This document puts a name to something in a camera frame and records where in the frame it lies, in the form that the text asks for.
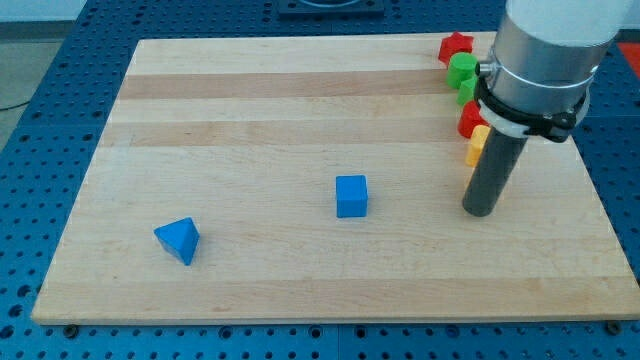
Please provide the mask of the black clamp ring mount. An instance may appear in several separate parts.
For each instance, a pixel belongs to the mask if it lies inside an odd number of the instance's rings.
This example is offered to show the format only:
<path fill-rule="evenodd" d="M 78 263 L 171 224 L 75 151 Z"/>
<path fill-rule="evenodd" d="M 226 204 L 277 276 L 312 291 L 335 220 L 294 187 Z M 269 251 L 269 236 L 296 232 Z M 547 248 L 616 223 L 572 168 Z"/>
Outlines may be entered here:
<path fill-rule="evenodd" d="M 508 106 L 490 90 L 486 79 L 477 80 L 475 102 L 481 117 L 503 135 L 524 139 L 541 136 L 555 143 L 567 140 L 573 129 L 585 118 L 590 107 L 590 91 L 564 112 L 554 114 L 527 113 Z"/>

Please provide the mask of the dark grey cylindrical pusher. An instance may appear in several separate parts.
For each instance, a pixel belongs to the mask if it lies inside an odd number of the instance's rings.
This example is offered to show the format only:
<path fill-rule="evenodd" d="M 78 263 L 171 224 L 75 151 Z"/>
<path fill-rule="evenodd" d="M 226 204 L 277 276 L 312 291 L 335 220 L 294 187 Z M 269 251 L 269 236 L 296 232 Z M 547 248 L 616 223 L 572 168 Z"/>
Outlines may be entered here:
<path fill-rule="evenodd" d="M 492 213 L 517 164 L 527 138 L 515 138 L 491 128 L 462 200 L 471 215 Z"/>

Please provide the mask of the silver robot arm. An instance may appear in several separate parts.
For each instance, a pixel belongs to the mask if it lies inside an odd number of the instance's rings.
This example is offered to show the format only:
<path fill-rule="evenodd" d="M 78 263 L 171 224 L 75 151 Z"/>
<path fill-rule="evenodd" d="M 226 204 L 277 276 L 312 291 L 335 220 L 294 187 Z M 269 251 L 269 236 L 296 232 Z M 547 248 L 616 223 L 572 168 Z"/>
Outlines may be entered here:
<path fill-rule="evenodd" d="M 474 100 L 490 130 L 462 200 L 489 215 L 527 140 L 563 143 L 585 118 L 590 86 L 632 0 L 508 0 Z"/>

